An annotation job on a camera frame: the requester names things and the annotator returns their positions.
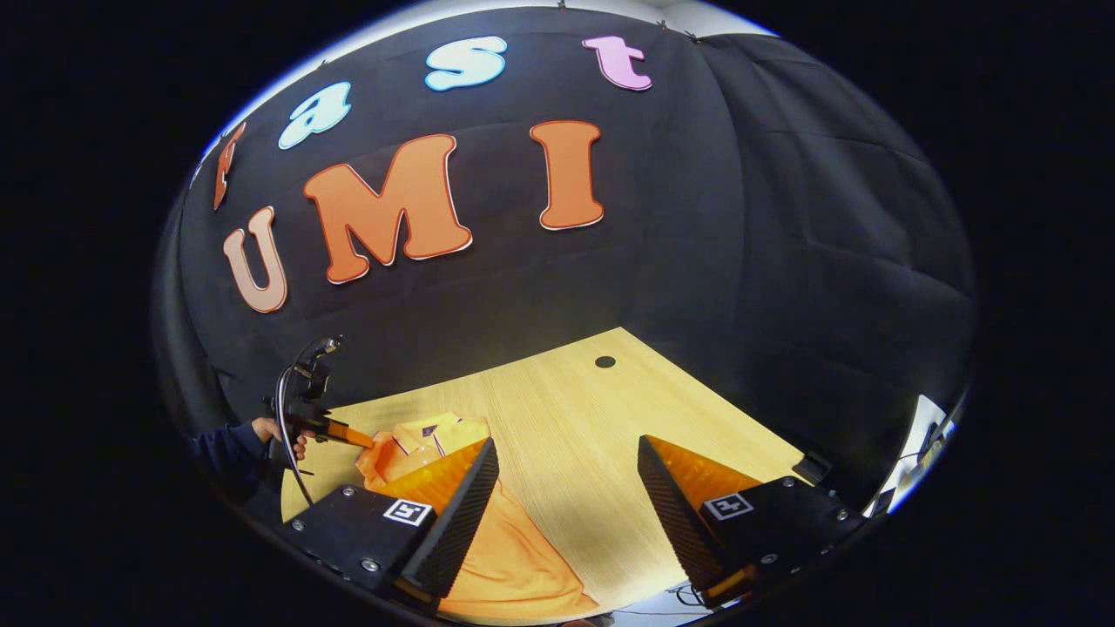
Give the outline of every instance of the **orange shirt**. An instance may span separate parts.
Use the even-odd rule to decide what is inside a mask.
[[[375,490],[485,437],[488,428],[483,421],[442,414],[377,433],[376,445],[360,453],[356,465],[365,488]],[[439,609],[471,617],[544,619],[582,616],[599,607],[526,510],[496,481],[460,572]]]

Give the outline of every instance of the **human hand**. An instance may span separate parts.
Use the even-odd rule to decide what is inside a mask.
[[[277,423],[274,418],[255,418],[252,421],[252,431],[254,431],[255,435],[259,436],[260,442],[264,444],[266,444],[272,436],[278,437],[280,441],[282,440],[282,430],[279,428],[279,423]],[[299,434],[298,440],[294,441],[294,457],[298,461],[306,459],[306,438],[313,437],[312,431],[304,428],[301,431],[302,432]]]

